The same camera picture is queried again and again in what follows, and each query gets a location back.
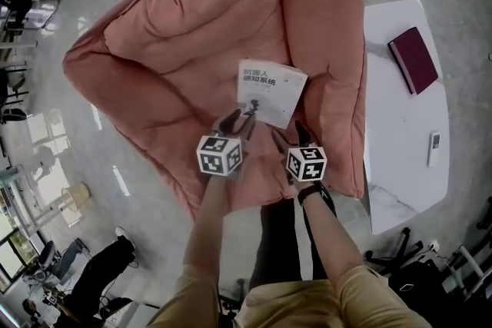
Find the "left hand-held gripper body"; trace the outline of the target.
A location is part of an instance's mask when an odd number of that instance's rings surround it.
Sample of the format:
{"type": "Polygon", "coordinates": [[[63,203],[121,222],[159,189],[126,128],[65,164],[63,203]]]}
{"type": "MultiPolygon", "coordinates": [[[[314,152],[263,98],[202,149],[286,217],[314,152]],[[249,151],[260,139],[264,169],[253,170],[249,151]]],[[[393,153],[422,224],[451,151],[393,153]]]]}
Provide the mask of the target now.
{"type": "Polygon", "coordinates": [[[244,148],[254,130],[254,113],[243,115],[235,109],[213,124],[198,143],[196,154],[200,172],[228,177],[244,160],[244,148]]]}

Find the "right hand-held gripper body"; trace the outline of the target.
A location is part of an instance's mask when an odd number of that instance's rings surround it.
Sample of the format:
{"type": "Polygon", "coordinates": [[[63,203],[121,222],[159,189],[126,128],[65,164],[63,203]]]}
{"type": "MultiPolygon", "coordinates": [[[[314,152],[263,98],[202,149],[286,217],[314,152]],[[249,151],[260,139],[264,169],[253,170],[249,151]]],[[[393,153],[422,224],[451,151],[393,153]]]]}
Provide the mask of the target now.
{"type": "Polygon", "coordinates": [[[299,121],[295,127],[298,145],[288,148],[286,169],[296,181],[322,181],[327,166],[324,149],[299,121]]]}

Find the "white book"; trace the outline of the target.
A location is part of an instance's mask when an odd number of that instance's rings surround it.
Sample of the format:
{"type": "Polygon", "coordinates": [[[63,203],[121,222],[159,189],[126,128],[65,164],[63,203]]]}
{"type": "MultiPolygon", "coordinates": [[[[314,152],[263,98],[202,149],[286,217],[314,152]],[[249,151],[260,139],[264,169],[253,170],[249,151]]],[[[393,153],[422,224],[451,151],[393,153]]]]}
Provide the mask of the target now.
{"type": "Polygon", "coordinates": [[[243,59],[238,70],[238,107],[245,116],[286,129],[308,76],[291,66],[243,59]]]}

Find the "pink padded armchair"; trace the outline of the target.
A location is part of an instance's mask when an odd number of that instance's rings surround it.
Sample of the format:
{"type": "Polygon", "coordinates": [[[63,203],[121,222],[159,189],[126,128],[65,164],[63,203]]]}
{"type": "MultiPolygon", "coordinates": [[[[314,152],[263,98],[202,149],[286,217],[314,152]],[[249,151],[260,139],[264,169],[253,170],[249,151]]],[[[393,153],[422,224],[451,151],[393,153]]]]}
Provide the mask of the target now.
{"type": "Polygon", "coordinates": [[[200,138],[237,100],[242,59],[308,76],[295,118],[327,154],[324,184],[364,195],[364,0],[124,0],[67,52],[64,73],[149,160],[191,216],[200,138]]]}

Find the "person's right forearm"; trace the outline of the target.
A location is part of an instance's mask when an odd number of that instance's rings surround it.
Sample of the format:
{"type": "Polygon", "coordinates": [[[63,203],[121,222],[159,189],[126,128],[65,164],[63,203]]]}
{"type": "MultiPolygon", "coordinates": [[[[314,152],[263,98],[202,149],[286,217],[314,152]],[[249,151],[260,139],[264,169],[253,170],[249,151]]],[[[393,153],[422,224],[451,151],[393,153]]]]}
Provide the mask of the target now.
{"type": "Polygon", "coordinates": [[[327,278],[335,286],[349,270],[364,264],[361,252],[320,194],[309,196],[303,211],[327,278]]]}

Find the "person's left forearm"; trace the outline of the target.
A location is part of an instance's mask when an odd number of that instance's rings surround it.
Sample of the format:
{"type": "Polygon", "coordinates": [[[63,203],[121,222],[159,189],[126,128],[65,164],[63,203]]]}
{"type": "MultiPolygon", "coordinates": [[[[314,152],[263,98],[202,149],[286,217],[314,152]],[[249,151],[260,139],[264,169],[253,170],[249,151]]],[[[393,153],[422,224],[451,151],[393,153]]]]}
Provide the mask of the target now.
{"type": "Polygon", "coordinates": [[[209,179],[183,260],[185,266],[196,267],[214,285],[220,277],[224,217],[229,213],[226,187],[226,177],[209,179]]]}

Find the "maroon book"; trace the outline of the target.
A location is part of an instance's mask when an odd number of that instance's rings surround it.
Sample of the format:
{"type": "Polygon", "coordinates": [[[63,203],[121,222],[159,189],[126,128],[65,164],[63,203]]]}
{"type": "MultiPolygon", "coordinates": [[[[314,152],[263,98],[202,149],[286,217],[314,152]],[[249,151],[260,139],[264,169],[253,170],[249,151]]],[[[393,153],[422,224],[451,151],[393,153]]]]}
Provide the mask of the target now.
{"type": "Polygon", "coordinates": [[[401,33],[387,46],[411,94],[419,95],[438,79],[434,62],[417,27],[401,33]]]}

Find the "person's dark trousers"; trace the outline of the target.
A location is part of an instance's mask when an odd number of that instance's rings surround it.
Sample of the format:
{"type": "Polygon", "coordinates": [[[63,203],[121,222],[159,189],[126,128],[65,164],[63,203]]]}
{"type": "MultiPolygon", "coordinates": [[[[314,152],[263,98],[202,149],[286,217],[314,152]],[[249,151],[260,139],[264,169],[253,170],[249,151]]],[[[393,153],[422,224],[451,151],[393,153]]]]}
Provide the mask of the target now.
{"type": "Polygon", "coordinates": [[[282,199],[261,208],[261,242],[249,290],[301,280],[294,201],[282,199]]]}

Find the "white coffee table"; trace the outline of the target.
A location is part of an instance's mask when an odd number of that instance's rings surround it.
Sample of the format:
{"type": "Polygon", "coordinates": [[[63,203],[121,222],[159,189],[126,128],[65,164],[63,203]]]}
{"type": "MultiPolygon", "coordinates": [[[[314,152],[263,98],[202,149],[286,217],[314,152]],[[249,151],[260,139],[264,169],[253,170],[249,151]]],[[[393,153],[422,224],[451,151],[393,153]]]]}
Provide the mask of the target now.
{"type": "Polygon", "coordinates": [[[364,165],[373,234],[382,234],[431,208],[447,195],[450,135],[442,77],[411,94],[387,44],[417,27],[437,73],[442,72],[424,9],[417,0],[369,5],[364,165]],[[436,167],[427,166],[432,131],[441,134],[436,167]]]}

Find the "white remote control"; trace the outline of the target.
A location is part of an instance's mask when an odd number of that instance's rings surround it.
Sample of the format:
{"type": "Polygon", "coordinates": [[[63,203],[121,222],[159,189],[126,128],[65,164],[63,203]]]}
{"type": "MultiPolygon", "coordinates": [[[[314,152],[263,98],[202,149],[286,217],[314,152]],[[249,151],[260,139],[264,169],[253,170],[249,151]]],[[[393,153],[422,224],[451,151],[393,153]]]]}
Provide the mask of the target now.
{"type": "Polygon", "coordinates": [[[430,133],[429,148],[427,154],[427,166],[436,167],[440,157],[441,134],[438,131],[430,133]]]}

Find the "person's beige shirt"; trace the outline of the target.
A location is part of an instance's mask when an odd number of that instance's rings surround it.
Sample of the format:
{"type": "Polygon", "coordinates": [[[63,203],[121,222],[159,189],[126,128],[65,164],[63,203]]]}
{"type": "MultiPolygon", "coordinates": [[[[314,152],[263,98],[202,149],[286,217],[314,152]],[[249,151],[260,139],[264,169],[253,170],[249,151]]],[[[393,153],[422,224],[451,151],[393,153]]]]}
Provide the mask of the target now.
{"type": "MultiPolygon", "coordinates": [[[[218,328],[218,294],[211,276],[186,265],[174,296],[148,328],[218,328]]],[[[234,318],[235,328],[432,328],[365,265],[340,278],[255,287],[234,318]]]]}

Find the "beige wastebasket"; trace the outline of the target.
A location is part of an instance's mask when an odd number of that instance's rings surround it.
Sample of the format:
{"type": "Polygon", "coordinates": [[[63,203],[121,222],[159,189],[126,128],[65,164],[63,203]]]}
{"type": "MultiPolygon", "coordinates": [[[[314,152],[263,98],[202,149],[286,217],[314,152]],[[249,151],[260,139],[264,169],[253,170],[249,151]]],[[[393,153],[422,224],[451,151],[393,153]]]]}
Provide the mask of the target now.
{"type": "Polygon", "coordinates": [[[65,201],[65,206],[69,210],[78,212],[80,207],[91,198],[91,191],[84,182],[79,182],[72,186],[62,188],[61,196],[65,201]]]}

